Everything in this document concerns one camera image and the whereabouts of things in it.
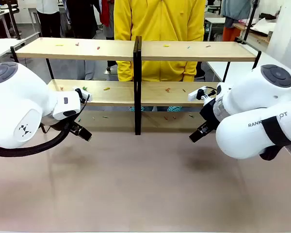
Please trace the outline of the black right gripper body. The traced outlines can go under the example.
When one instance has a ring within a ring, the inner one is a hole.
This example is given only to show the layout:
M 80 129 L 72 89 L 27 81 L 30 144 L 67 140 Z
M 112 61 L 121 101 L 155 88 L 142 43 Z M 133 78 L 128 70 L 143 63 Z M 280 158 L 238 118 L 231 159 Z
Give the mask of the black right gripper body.
M 220 121 L 216 118 L 214 114 L 215 99 L 211 98 L 207 103 L 204 103 L 203 108 L 200 111 L 200 115 L 204 118 L 205 122 L 202 124 L 203 127 L 208 129 L 217 129 Z

